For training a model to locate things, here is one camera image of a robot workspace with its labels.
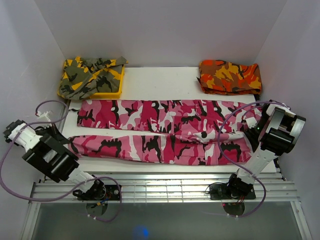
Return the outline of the pink camouflage trousers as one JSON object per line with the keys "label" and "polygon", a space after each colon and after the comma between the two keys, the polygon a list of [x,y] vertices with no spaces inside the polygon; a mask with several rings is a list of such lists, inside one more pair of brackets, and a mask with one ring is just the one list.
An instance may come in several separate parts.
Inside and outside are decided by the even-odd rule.
{"label": "pink camouflage trousers", "polygon": [[117,158],[155,164],[218,166],[247,162],[246,118],[261,111],[217,100],[86,100],[77,113],[84,128],[134,131],[115,137],[71,136],[78,157]]}

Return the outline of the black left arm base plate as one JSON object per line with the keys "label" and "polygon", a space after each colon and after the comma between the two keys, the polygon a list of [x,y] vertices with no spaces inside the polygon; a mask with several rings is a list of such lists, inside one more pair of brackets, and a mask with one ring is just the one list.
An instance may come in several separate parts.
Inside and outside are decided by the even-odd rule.
{"label": "black left arm base plate", "polygon": [[74,190],[72,195],[79,201],[119,201],[122,186],[116,184],[105,184],[103,187],[98,187],[95,190],[83,192],[80,189]]}

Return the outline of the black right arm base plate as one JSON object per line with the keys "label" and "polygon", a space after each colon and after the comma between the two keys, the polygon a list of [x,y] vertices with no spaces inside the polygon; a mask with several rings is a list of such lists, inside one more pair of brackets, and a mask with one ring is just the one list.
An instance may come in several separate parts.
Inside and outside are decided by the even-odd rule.
{"label": "black right arm base plate", "polygon": [[215,182],[210,184],[205,190],[205,194],[210,195],[211,200],[255,200],[256,194],[253,189],[245,192],[227,183]]}

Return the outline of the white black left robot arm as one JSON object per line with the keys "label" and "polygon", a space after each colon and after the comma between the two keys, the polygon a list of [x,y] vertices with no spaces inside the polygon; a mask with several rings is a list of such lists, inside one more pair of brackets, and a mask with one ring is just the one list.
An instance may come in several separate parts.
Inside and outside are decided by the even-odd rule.
{"label": "white black left robot arm", "polygon": [[65,147],[69,141],[54,123],[36,128],[23,120],[9,124],[3,132],[7,143],[25,150],[22,159],[56,183],[70,181],[78,187],[72,195],[80,201],[102,200],[107,193],[100,179],[80,169],[79,158]]}

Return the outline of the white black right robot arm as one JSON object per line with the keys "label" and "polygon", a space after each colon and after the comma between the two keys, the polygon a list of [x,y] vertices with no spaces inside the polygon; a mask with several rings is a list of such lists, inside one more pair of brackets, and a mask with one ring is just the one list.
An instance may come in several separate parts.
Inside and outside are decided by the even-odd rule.
{"label": "white black right robot arm", "polygon": [[226,194],[232,199],[247,196],[254,199],[256,177],[270,162],[292,151],[305,123],[305,117],[293,113],[288,107],[265,103],[260,120],[244,132],[254,153],[244,167],[230,176]]}

